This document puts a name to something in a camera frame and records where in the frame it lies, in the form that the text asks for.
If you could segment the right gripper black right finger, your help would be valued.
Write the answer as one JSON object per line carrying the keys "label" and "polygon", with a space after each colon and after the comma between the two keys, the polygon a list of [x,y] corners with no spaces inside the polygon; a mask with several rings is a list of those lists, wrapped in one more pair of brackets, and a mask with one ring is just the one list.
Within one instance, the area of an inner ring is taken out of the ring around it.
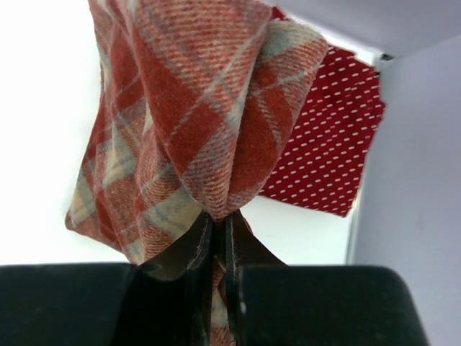
{"label": "right gripper black right finger", "polygon": [[378,266],[289,266],[240,212],[225,230],[228,323],[237,345],[427,345],[402,277]]}

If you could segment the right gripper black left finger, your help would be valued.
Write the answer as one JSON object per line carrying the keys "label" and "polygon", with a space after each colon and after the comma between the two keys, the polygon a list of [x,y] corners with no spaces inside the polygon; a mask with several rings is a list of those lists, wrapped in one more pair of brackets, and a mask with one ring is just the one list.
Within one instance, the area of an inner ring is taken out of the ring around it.
{"label": "right gripper black left finger", "polygon": [[1,268],[3,345],[208,345],[213,222],[141,265]]}

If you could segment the plaid red beige skirt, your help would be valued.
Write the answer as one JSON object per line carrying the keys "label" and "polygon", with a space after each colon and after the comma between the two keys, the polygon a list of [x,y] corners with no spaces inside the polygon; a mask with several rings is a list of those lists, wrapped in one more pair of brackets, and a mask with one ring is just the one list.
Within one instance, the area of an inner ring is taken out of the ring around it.
{"label": "plaid red beige skirt", "polygon": [[145,273],[114,345],[233,345],[236,273],[281,265],[241,208],[279,160],[327,54],[260,1],[90,1],[97,117],[67,229]]}

